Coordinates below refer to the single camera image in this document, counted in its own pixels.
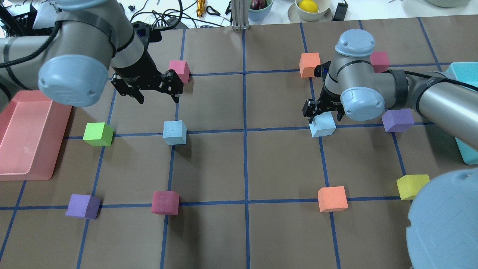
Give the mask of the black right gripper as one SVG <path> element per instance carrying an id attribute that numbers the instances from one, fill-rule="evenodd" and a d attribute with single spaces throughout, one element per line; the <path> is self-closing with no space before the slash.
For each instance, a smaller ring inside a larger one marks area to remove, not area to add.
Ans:
<path id="1" fill-rule="evenodd" d="M 329 75 L 329 67 L 331 62 L 323 63 L 316 67 L 316 78 L 322 78 L 323 82 L 327 75 Z M 340 95 L 330 92 L 325 85 L 323 85 L 319 99 L 307 99 L 303 106 L 303 116 L 307 118 L 308 123 L 313 122 L 314 117 L 325 112 L 337 111 L 336 119 L 341 121 L 345 115 L 344 107 L 340 100 Z"/>

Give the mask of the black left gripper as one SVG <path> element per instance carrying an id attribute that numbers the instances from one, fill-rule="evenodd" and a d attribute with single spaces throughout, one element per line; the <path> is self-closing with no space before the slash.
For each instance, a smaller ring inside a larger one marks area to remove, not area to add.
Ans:
<path id="1" fill-rule="evenodd" d="M 130 66 L 119 67 L 119 64 L 121 61 L 111 60 L 115 71 L 111 83 L 121 96 L 130 96 L 142 105 L 145 97 L 140 91 L 155 90 L 170 95 L 175 104 L 179 103 L 184 83 L 173 69 L 160 72 L 150 56 L 141 56 Z"/>

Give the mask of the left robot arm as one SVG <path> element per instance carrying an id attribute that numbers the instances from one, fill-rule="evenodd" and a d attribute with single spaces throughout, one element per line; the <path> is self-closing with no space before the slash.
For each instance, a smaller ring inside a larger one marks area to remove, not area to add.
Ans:
<path id="1" fill-rule="evenodd" d="M 181 78 L 157 70 L 148 52 L 161 30 L 130 22 L 116 0 L 58 0 L 58 7 L 49 36 L 1 38 L 1 110 L 23 90 L 40 90 L 64 105 L 94 105 L 110 68 L 123 96 L 143 104 L 141 91 L 154 90 L 179 102 Z"/>

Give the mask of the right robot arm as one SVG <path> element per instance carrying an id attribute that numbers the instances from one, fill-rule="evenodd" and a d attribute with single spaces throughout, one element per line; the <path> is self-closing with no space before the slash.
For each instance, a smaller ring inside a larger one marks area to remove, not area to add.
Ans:
<path id="1" fill-rule="evenodd" d="M 325 112 L 354 121 L 387 110 L 411 108 L 421 117 L 477 148 L 477 87 L 450 74 L 425 75 L 391 69 L 374 72 L 375 39 L 367 31 L 341 34 L 332 61 L 315 66 L 324 85 L 308 99 L 303 115 L 312 123 Z M 408 213 L 406 242 L 413 269 L 477 268 L 477 168 L 447 172 L 418 192 Z"/>

